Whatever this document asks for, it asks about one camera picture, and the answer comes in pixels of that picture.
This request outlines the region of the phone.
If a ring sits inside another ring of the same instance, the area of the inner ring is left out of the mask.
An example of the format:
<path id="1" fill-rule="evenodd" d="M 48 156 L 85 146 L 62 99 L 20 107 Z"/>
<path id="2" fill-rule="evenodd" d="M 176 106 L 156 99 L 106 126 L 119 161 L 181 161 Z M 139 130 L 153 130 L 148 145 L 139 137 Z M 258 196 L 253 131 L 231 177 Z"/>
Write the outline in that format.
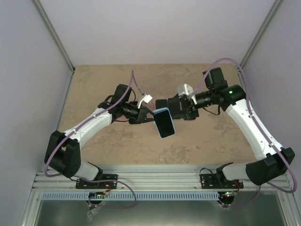
<path id="1" fill-rule="evenodd" d="M 167 138 L 175 134 L 173 119 L 167 107 L 154 110 L 153 119 L 161 138 Z"/>

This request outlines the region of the black smartphone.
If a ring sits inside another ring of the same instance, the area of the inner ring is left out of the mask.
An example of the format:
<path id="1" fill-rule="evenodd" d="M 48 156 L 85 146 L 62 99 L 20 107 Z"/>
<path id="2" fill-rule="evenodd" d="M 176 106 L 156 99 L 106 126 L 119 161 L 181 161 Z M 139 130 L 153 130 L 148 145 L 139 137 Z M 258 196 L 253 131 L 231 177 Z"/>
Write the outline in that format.
<path id="1" fill-rule="evenodd" d="M 157 99 L 155 101 L 155 109 L 168 108 L 168 100 L 167 99 Z"/>

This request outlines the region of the light pink phone case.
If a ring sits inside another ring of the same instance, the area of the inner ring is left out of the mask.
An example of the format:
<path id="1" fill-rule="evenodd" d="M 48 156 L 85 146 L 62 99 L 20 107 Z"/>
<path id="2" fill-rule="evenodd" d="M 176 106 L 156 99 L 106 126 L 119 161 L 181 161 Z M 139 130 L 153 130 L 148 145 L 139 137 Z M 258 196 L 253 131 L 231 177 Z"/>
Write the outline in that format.
<path id="1" fill-rule="evenodd" d="M 153 118 L 152 112 L 156 109 L 155 100 L 152 99 L 149 103 L 144 104 L 144 106 L 149 109 L 149 111 L 147 113 L 147 118 Z"/>

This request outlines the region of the black phone case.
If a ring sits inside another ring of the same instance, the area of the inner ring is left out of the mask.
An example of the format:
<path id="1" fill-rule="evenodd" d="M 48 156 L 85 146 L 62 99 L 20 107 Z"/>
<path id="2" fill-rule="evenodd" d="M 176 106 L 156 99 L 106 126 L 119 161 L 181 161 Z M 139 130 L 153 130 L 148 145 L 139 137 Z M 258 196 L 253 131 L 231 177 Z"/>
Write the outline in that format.
<path id="1" fill-rule="evenodd" d="M 141 124 L 141 122 L 139 120 L 135 120 L 135 119 L 129 119 L 128 120 L 129 124 Z"/>

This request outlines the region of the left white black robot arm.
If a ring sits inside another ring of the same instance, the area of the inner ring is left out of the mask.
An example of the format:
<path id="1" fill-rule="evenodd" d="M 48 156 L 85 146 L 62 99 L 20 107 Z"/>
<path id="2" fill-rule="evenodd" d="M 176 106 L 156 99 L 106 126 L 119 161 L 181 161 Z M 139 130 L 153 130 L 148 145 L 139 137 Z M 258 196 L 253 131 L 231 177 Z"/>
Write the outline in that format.
<path id="1" fill-rule="evenodd" d="M 143 106 L 152 97 L 143 94 L 139 101 L 129 101 L 132 88 L 119 84 L 113 95 L 101 102 L 94 112 L 78 125 L 60 132 L 54 131 L 49 139 L 44 163 L 45 170 L 52 168 L 57 175 L 66 178 L 81 178 L 92 187 L 98 188 L 103 183 L 103 170 L 81 159 L 80 150 L 97 132 L 124 116 L 130 123 L 140 124 L 151 121 L 147 117 L 151 110 Z"/>

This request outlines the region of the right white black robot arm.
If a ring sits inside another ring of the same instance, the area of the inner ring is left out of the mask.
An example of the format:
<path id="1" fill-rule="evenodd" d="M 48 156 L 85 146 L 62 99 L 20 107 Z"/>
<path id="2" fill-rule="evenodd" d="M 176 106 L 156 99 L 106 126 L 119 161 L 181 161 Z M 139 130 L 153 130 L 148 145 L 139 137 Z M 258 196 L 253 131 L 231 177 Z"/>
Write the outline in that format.
<path id="1" fill-rule="evenodd" d="M 262 124 L 246 93 L 239 85 L 228 86 L 221 68 L 217 67 L 203 74 L 207 91 L 189 95 L 193 88 L 187 84 L 178 87 L 178 93 L 167 100 L 167 106 L 174 119 L 194 120 L 200 108 L 217 105 L 218 111 L 226 112 L 241 129 L 253 150 L 256 161 L 251 163 L 227 163 L 217 168 L 215 179 L 221 188 L 233 180 L 250 180 L 261 186 L 283 174 L 292 163 L 295 153 L 283 148 Z"/>

